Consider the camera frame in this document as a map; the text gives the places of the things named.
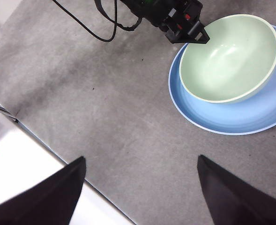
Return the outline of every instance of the plate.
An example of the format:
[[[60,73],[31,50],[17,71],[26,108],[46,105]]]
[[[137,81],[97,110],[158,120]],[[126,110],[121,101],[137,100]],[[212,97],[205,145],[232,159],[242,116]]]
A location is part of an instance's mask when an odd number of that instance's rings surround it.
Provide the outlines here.
[[[169,92],[177,110],[196,126],[223,135],[247,135],[276,125],[276,68],[266,86],[249,99],[233,104],[215,104],[189,94],[179,77],[185,44],[169,71]]]

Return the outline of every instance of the bowl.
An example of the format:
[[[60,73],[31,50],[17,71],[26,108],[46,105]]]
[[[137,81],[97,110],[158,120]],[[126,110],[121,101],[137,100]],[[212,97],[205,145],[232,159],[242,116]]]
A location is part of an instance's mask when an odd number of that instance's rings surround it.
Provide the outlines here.
[[[233,103],[256,94],[276,67],[276,31],[254,15],[230,15],[205,27],[210,41],[188,44],[179,76],[194,97]]]

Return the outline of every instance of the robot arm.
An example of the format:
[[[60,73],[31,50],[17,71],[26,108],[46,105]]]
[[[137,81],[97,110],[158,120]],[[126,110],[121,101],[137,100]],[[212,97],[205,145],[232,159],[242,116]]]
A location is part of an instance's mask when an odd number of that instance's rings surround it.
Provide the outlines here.
[[[138,18],[146,18],[171,43],[206,44],[209,36],[200,22],[197,0],[121,0]]]

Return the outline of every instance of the plate rim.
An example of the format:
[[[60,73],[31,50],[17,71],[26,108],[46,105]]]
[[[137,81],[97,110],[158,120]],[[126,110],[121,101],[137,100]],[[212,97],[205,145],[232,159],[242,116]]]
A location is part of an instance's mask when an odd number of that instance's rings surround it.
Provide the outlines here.
[[[176,109],[180,112],[180,114],[185,117],[189,122],[191,122],[192,124],[194,124],[195,126],[201,128],[201,129],[204,129],[204,130],[207,130],[209,132],[212,132],[212,133],[215,133],[215,134],[219,134],[219,135],[231,135],[231,136],[235,136],[235,135],[250,135],[250,134],[255,134],[255,133],[258,133],[258,132],[261,132],[261,131],[264,131],[264,130],[267,130],[267,129],[270,129],[274,126],[276,126],[276,122],[273,123],[273,124],[270,124],[269,126],[266,126],[266,127],[263,127],[261,129],[257,129],[257,130],[253,130],[253,131],[248,131],[248,132],[238,132],[238,133],[229,133],[229,132],[222,132],[222,131],[217,131],[217,130],[213,130],[213,129],[210,129],[210,128],[207,128],[207,127],[204,127],[196,122],[194,122],[192,119],[190,119],[189,117],[187,117],[182,111],[181,109],[178,107],[178,105],[176,104],[174,98],[173,98],[173,94],[172,94],[172,91],[171,91],[171,86],[170,86],[170,78],[171,78],[171,71],[172,71],[172,68],[173,68],[173,65],[175,63],[175,60],[178,58],[179,54],[182,52],[182,50],[185,49],[185,47],[188,45],[189,43],[185,43],[181,48],[180,50],[177,52],[176,56],[174,57],[173,61],[172,61],[172,64],[170,66],[170,70],[169,70],[169,76],[168,76],[168,88],[169,88],[169,94],[170,94],[170,97],[172,99],[172,102],[173,104],[175,105]]]

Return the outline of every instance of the black cable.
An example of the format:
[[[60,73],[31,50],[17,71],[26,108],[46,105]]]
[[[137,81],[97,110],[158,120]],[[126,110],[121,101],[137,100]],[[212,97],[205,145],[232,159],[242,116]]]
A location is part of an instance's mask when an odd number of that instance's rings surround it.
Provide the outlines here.
[[[69,16],[71,16],[75,21],[77,21],[87,32],[89,32],[91,35],[96,37],[98,40],[104,41],[104,42],[110,42],[114,39],[116,35],[116,29],[117,29],[117,0],[114,0],[114,7],[115,7],[115,21],[114,22],[114,31],[110,39],[103,39],[93,33],[88,27],[85,26],[79,19],[77,19],[72,13],[70,13],[67,9],[65,9],[61,4],[59,4],[56,0],[52,0],[57,6],[59,6],[65,13],[67,13]]]
[[[96,5],[96,8],[98,9],[98,11],[109,21],[111,21],[112,23],[114,23],[114,20],[112,20],[108,14],[105,12],[104,8],[102,7],[102,4],[101,4],[101,0],[94,0],[95,2],[95,5]],[[139,17],[137,22],[131,26],[131,27],[125,27],[123,26],[121,23],[117,23],[117,26],[120,27],[121,29],[123,30],[126,30],[126,31],[134,31],[138,26],[139,24],[141,23],[142,21],[142,18]]]

